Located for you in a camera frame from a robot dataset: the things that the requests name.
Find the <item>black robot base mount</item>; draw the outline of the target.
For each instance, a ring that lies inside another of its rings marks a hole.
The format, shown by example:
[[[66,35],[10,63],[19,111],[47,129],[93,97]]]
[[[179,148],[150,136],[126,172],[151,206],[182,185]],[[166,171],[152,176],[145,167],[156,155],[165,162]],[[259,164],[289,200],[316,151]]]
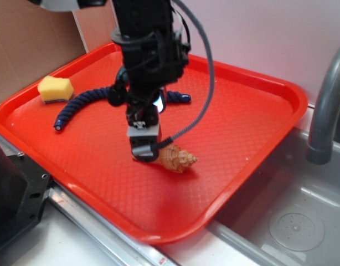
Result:
[[[27,155],[0,147],[0,251],[41,220],[50,174]]]

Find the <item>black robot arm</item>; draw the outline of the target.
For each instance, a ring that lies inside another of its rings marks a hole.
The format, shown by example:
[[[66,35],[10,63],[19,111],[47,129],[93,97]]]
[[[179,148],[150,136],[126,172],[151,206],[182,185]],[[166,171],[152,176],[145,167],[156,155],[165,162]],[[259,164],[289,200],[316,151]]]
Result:
[[[112,41],[119,45],[123,65],[112,86],[88,90],[72,99],[58,114],[58,131],[81,108],[99,99],[110,105],[126,104],[132,154],[141,162],[159,158],[161,139],[156,101],[166,101],[165,88],[183,75],[188,64],[189,43],[173,29],[170,1],[113,1],[117,28]]]

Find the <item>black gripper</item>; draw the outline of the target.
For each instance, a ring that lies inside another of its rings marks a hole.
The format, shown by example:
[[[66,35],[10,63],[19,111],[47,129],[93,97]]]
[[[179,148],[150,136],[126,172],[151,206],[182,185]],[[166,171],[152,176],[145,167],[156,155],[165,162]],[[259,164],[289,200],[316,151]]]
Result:
[[[109,103],[127,105],[127,136],[133,158],[154,162],[159,157],[156,145],[161,139],[158,113],[165,111],[167,103],[165,86],[183,75],[190,43],[182,41],[181,29],[154,29],[140,37],[128,37],[116,28],[111,37],[121,47],[123,66],[109,91]]]

